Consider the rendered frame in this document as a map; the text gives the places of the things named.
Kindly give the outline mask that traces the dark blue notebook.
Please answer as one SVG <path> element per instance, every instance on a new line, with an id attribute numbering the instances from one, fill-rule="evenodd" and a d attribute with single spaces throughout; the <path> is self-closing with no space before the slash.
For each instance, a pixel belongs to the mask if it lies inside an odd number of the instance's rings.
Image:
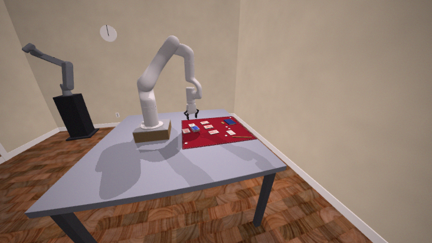
<path id="1" fill-rule="evenodd" d="M 231 120 L 231 119 L 225 119 L 224 121 L 225 121 L 228 125 L 236 124 L 236 122 L 234 122 L 234 121 Z"/>

